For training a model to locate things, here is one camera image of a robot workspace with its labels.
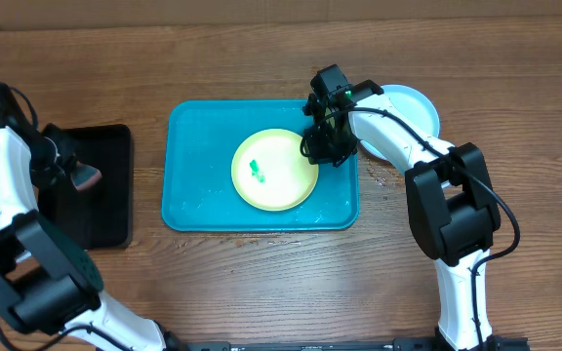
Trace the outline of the pink and black sponge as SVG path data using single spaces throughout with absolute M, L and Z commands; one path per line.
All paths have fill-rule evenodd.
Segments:
M 78 162 L 70 173 L 70 179 L 77 191 L 86 191 L 101 181 L 102 173 L 93 166 Z

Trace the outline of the yellow green plate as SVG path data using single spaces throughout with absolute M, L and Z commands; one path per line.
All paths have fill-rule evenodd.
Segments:
M 247 137 L 231 162 L 231 180 L 239 196 L 264 211 L 281 212 L 302 203 L 314 190 L 319 167 L 301 154 L 302 137 L 268 129 Z

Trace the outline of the light blue plate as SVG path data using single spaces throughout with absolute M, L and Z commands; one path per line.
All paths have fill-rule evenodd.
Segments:
M 438 137 L 439 116 L 426 96 L 403 85 L 384 85 L 382 89 L 382 94 L 360 100 L 357 107 L 384 110 L 402 120 L 440 154 L 449 152 L 453 144 Z M 401 173 L 417 162 L 428 163 L 436 158 L 397 122 L 379 113 L 350 112 L 349 122 L 353 134 L 371 153 L 387 160 Z

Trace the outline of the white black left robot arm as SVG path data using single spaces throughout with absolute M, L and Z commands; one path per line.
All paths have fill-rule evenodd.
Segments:
M 133 141 L 123 125 L 40 126 L 0 82 L 0 339 L 4 328 L 71 336 L 99 350 L 177 350 L 180 341 L 112 297 L 89 256 L 133 234 Z

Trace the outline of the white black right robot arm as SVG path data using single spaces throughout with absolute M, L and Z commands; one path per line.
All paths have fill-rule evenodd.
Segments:
M 431 350 L 527 350 L 526 338 L 494 334 L 487 316 L 486 265 L 518 246 L 519 224 L 494 191 L 484 155 L 454 146 L 416 126 L 371 80 L 351 84 L 333 64 L 319 70 L 303 108 L 314 123 L 301 154 L 312 164 L 340 166 L 361 141 L 405 177 L 413 237 L 434 262 L 440 299 Z

